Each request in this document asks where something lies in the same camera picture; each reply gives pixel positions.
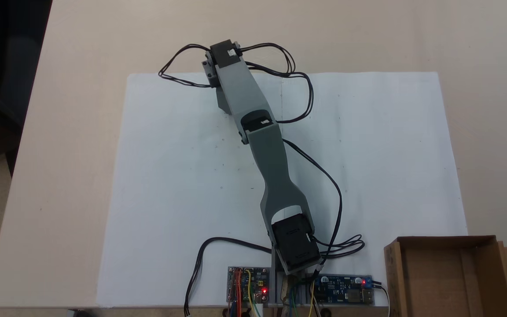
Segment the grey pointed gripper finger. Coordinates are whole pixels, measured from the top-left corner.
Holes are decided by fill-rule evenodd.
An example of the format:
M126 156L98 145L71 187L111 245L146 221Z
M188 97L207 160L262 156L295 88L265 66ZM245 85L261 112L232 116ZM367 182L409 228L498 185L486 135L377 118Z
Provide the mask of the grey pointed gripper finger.
M232 115L231 108L229 107L224 90L220 84L217 86L217 102L220 110L222 110L228 116Z

